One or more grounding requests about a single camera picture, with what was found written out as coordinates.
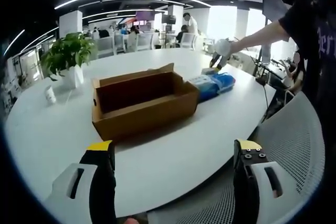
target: blue plastic bag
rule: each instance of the blue plastic bag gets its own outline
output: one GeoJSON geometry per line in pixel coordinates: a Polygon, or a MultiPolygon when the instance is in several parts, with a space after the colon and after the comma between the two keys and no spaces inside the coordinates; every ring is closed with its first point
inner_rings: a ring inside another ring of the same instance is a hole
{"type": "Polygon", "coordinates": [[[202,74],[189,80],[200,91],[199,102],[204,102],[221,93],[229,91],[234,86],[236,80],[228,73],[220,73],[214,75],[202,74]]]}

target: white flower pot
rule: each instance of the white flower pot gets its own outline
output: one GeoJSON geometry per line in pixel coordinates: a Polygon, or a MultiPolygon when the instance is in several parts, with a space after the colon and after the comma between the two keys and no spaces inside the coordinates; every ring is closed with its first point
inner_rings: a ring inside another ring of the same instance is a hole
{"type": "Polygon", "coordinates": [[[84,83],[83,70],[78,65],[71,67],[69,70],[62,70],[63,83],[67,89],[76,89],[84,83]]]}

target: seated person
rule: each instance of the seated person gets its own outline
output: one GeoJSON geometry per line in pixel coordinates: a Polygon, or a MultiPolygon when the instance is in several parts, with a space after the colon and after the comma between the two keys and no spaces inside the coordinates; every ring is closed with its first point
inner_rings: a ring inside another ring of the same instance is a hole
{"type": "Polygon", "coordinates": [[[181,40],[182,40],[182,36],[184,33],[187,33],[188,32],[188,26],[187,25],[183,25],[181,27],[181,31],[178,33],[177,37],[176,37],[176,41],[178,43],[181,43],[181,40]]]}
{"type": "Polygon", "coordinates": [[[296,65],[296,68],[293,72],[290,72],[287,66],[285,65],[284,61],[280,60],[280,62],[285,67],[287,76],[291,78],[290,87],[287,87],[286,85],[284,85],[280,80],[272,81],[270,83],[271,86],[273,86],[277,90],[275,97],[279,98],[280,100],[283,100],[285,98],[285,92],[287,90],[293,93],[294,95],[301,91],[304,76],[306,75],[305,63],[304,63],[305,61],[303,57],[300,56],[298,51],[295,52],[293,61],[294,61],[294,64],[296,65]]]}
{"type": "Polygon", "coordinates": [[[137,47],[137,37],[138,37],[139,31],[135,26],[131,27],[131,33],[128,35],[127,40],[127,52],[135,52],[137,47]]]}

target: man in white shirt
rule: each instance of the man in white shirt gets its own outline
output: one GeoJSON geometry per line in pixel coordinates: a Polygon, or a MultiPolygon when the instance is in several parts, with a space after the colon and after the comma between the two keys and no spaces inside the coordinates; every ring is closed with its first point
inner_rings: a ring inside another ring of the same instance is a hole
{"type": "Polygon", "coordinates": [[[198,27],[196,20],[190,15],[190,13],[184,13],[183,18],[188,21],[188,32],[198,35],[198,27]]]}

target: potted plant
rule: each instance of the potted plant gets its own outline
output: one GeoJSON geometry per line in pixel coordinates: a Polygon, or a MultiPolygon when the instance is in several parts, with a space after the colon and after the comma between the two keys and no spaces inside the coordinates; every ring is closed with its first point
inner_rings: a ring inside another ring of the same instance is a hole
{"type": "Polygon", "coordinates": [[[77,88],[84,82],[82,64],[90,61],[90,54],[95,47],[93,40],[85,39],[82,33],[70,33],[65,38],[55,41],[53,46],[41,59],[41,65],[48,72],[52,81],[57,81],[51,75],[63,77],[68,88],[77,88]]]}

